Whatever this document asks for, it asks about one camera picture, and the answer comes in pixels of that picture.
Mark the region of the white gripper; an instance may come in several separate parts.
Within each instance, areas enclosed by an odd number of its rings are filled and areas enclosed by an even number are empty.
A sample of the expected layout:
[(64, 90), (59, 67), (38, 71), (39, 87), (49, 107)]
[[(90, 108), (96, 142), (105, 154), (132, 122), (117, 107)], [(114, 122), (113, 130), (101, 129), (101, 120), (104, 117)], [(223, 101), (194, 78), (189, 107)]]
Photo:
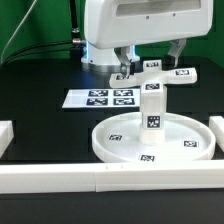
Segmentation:
[(206, 35), (212, 26), (214, 0), (86, 0), (84, 33), (98, 49), (115, 48), (124, 78), (135, 64), (126, 46), (170, 41), (171, 67), (186, 46), (186, 39)]

